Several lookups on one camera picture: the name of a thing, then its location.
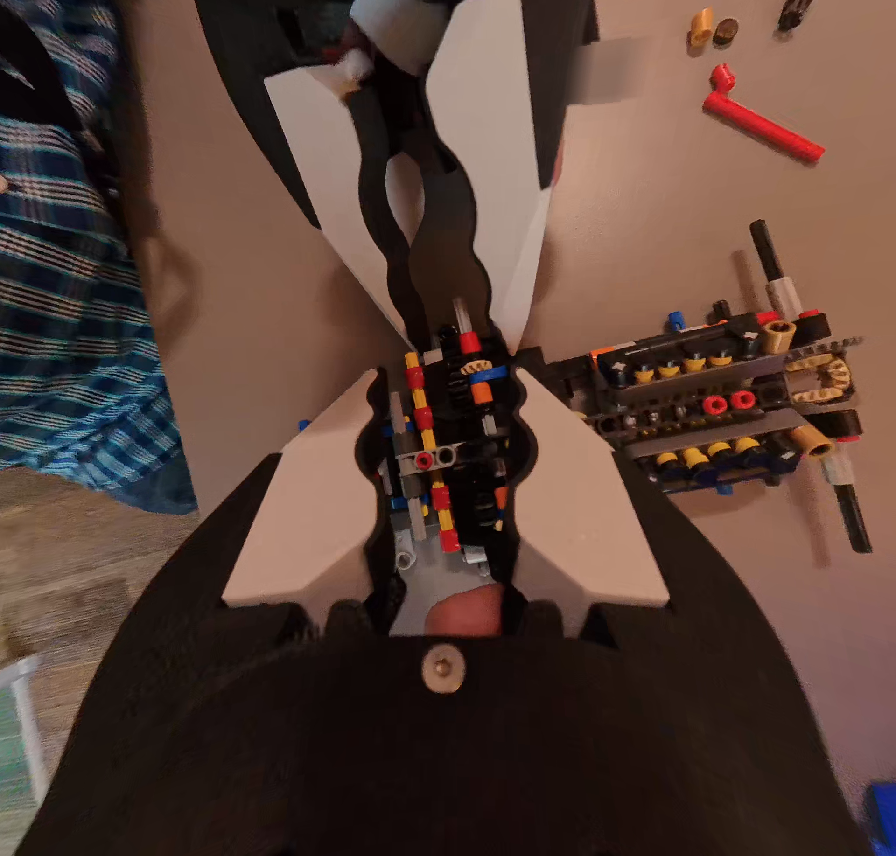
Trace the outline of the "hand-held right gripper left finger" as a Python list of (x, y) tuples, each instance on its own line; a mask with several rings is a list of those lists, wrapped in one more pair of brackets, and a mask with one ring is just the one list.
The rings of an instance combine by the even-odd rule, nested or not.
[(296, 604), (324, 626), (341, 601), (388, 634), (407, 593), (385, 491), (386, 372), (369, 369), (278, 455), (221, 598), (229, 608)]

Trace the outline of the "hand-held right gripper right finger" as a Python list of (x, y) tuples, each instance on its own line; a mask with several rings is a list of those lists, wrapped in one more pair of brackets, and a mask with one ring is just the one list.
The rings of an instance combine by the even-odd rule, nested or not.
[(504, 634), (630, 638), (662, 627), (670, 594), (612, 448), (526, 369), (513, 420), (530, 448), (505, 525), (516, 547)]

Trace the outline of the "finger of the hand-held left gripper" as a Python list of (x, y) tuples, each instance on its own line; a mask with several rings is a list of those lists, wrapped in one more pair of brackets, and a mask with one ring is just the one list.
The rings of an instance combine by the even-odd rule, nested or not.
[(515, 353), (527, 325), (553, 188), (541, 186), (521, 0), (464, 0), (426, 79), (437, 136), (475, 204), (489, 317)]
[(430, 326), (409, 268), (424, 209), (417, 163), (392, 154), (372, 64), (298, 67), (265, 88), (323, 237), (406, 343)]

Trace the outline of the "black lego technic chassis model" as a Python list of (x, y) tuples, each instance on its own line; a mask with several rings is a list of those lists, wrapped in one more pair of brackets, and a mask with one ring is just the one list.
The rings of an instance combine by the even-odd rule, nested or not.
[(672, 313), (663, 333), (545, 362), (539, 348), (511, 357), (477, 335), (466, 303), (412, 354), (407, 398), (390, 396), (378, 468), (395, 539), (408, 573), (433, 541), (490, 576), (486, 542), (504, 525), (511, 458), (511, 370), (526, 370), (612, 449), (667, 495), (759, 481), (778, 486), (803, 461), (820, 459), (851, 548), (873, 551), (847, 443), (863, 427), (847, 353), (859, 338), (834, 340), (824, 313), (804, 311), (780, 264), (766, 221), (749, 231), (771, 309), (688, 327)]

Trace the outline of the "red lego axle with connector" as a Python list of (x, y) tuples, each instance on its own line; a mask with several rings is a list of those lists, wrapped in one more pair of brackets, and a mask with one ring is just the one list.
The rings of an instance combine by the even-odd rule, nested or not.
[(710, 83), (711, 92), (702, 104), (704, 112), (800, 162), (814, 165), (823, 157), (823, 146), (734, 101), (735, 75), (726, 63), (713, 68)]

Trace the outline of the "blue jeans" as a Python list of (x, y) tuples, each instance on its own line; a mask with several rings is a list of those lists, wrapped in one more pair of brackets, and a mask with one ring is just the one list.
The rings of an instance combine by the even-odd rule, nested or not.
[(104, 493), (120, 504), (151, 514), (183, 516), (198, 510), (182, 444), (152, 472)]

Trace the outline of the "blue plaid shirt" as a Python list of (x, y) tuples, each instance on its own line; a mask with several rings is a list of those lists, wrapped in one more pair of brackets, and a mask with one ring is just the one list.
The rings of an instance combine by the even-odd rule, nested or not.
[(113, 0), (1, 0), (1, 464), (104, 493), (182, 444), (126, 234)]

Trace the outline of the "pale plastic box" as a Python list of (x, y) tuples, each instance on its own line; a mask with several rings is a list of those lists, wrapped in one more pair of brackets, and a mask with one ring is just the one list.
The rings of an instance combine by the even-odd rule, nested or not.
[(30, 683), (41, 662), (38, 654), (31, 654), (8, 663), (1, 670), (2, 696), (6, 696), (14, 716), (8, 738), (17, 741), (16, 754), (27, 769), (29, 795), (37, 807), (49, 789), (37, 712), (30, 691)]

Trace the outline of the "blue storage bin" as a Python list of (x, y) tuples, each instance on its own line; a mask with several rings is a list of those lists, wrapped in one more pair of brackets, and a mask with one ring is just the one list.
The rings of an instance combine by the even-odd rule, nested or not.
[(863, 803), (874, 853), (895, 855), (895, 782), (869, 784)]

